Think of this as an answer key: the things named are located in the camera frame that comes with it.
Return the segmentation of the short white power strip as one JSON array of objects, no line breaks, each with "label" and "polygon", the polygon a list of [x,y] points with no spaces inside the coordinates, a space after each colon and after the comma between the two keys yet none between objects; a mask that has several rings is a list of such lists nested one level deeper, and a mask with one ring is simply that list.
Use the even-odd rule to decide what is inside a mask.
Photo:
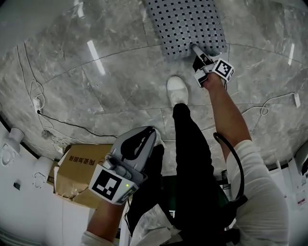
[{"label": "short white power strip", "polygon": [[41,110],[42,110],[42,103],[41,103],[40,99],[39,98],[33,98],[32,103],[33,103],[33,107],[34,107],[35,112],[37,114],[40,114]]}]

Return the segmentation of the person's black trousers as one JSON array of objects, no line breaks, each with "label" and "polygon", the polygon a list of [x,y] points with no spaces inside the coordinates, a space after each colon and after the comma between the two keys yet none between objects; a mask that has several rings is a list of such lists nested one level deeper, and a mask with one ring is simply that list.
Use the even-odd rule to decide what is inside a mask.
[{"label": "person's black trousers", "polygon": [[[196,233],[218,237],[218,193],[214,178],[211,152],[190,110],[184,103],[173,108],[176,131],[176,210],[171,223],[187,238]],[[141,216],[158,204],[168,212],[161,185],[164,155],[163,145],[153,148],[145,166],[148,179],[133,194],[128,211],[129,230],[132,233]]]}]

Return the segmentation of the white ceramic toilet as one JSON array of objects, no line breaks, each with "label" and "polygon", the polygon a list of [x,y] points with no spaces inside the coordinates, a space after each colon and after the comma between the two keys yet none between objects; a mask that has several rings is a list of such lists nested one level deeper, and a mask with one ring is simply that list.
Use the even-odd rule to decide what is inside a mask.
[{"label": "white ceramic toilet", "polygon": [[0,147],[0,164],[4,167],[14,163],[20,154],[20,143],[24,133],[18,128],[12,128],[9,135],[4,138]]},{"label": "white ceramic toilet", "polygon": [[53,165],[53,160],[41,156],[37,159],[33,169],[33,187],[41,189],[47,182],[50,170]]}]

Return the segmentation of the black flat device box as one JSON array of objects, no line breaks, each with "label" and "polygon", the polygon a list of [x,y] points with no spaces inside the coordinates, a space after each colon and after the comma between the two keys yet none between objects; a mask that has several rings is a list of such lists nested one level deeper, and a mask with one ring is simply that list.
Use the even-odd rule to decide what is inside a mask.
[{"label": "black flat device box", "polygon": [[218,229],[220,231],[230,226],[236,217],[237,209],[247,201],[248,198],[242,195],[218,209]]}]

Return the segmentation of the person's right white shoe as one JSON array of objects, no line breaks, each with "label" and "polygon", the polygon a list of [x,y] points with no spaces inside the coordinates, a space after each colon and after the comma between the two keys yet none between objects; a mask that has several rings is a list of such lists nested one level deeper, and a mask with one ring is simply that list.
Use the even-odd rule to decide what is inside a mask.
[{"label": "person's right white shoe", "polygon": [[189,93],[184,81],[178,76],[172,76],[167,81],[167,93],[171,106],[176,104],[188,104]]}]

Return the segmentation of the grey perforated floor mat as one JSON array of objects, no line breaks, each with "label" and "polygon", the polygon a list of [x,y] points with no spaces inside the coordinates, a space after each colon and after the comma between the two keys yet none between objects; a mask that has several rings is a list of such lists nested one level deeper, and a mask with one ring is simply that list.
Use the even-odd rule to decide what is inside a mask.
[{"label": "grey perforated floor mat", "polygon": [[143,0],[147,15],[169,60],[191,56],[196,44],[206,55],[227,52],[214,0]]}]

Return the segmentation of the person's right forearm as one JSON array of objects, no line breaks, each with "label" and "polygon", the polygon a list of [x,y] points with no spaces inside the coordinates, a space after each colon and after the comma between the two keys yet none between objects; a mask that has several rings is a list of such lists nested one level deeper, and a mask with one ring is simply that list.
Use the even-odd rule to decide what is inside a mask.
[{"label": "person's right forearm", "polygon": [[221,78],[210,73],[204,87],[209,92],[217,133],[224,136],[232,146],[244,140],[251,140],[245,120],[226,91]]}]

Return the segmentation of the person's left white shoe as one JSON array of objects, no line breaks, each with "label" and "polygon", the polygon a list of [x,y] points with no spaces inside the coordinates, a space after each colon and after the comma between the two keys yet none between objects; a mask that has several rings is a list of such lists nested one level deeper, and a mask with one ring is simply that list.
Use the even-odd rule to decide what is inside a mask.
[{"label": "person's left white shoe", "polygon": [[154,146],[158,146],[158,145],[162,145],[164,149],[166,149],[166,145],[164,143],[164,141],[161,138],[161,134],[159,132],[159,130],[157,128],[154,127],[154,130],[156,132],[156,140],[155,140],[155,144]]}]

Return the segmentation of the person's left forearm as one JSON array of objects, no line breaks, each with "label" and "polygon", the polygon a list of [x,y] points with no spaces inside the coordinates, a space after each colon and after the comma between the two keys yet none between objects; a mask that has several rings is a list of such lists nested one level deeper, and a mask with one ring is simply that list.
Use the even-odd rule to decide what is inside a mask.
[{"label": "person's left forearm", "polygon": [[125,204],[115,205],[103,199],[87,226],[87,232],[113,242],[116,238],[124,208]]}]

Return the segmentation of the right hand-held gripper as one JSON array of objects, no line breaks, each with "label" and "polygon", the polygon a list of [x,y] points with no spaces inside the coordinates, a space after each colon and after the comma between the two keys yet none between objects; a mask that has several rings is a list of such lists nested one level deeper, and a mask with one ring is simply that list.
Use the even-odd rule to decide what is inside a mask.
[{"label": "right hand-held gripper", "polygon": [[195,72],[194,78],[199,87],[204,86],[204,83],[207,81],[210,73],[217,74],[224,80],[226,86],[234,74],[234,67],[222,58],[215,61],[211,57],[206,56],[196,44],[192,44],[191,48],[197,55],[192,67]]}]

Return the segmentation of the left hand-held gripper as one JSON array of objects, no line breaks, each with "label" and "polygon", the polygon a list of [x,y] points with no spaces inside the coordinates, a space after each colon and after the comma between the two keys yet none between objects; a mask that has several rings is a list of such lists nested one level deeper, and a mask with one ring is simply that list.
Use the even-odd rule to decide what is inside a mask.
[{"label": "left hand-held gripper", "polygon": [[154,128],[143,126],[119,136],[112,147],[113,153],[107,148],[91,150],[96,166],[89,190],[114,205],[125,203],[147,179],[143,169],[155,141]]}]

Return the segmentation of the person's white shirt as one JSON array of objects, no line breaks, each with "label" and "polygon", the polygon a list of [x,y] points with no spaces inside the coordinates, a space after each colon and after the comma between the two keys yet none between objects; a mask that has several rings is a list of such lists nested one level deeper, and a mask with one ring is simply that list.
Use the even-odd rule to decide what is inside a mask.
[{"label": "person's white shirt", "polygon": [[[284,195],[269,175],[258,148],[244,140],[234,148],[244,172],[248,201],[236,212],[234,229],[240,232],[236,246],[288,246],[289,216]],[[167,221],[159,205],[139,219],[130,246],[171,246],[182,243],[180,230]]]}]

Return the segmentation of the person's white shoe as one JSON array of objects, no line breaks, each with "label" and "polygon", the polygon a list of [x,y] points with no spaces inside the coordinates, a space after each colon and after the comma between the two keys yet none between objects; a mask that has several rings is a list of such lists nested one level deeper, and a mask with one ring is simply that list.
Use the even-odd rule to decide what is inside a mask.
[{"label": "person's white shoe", "polygon": [[166,149],[166,145],[164,143],[164,141],[161,138],[161,134],[159,132],[159,130],[157,128],[154,127],[154,130],[156,132],[156,140],[155,140],[155,144],[154,146],[158,146],[158,145],[162,145],[164,149]]},{"label": "person's white shoe", "polygon": [[167,93],[171,106],[176,104],[188,104],[189,93],[184,81],[178,76],[172,76],[167,81]]}]

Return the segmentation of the white cabinet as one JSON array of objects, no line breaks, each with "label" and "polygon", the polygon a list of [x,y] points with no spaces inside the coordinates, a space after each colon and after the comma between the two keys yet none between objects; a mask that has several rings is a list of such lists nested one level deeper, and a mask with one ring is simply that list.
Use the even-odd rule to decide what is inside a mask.
[{"label": "white cabinet", "polygon": [[289,160],[267,166],[287,202],[289,246],[308,246],[308,140]]}]

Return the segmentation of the taped cardboard box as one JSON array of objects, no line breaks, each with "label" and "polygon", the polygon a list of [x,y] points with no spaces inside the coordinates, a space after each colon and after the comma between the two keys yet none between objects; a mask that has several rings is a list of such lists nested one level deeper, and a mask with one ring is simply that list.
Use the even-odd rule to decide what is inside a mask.
[{"label": "taped cardboard box", "polygon": [[53,164],[53,193],[71,203],[96,209],[102,200],[89,190],[96,165],[111,151],[109,144],[69,145],[62,158]]}]

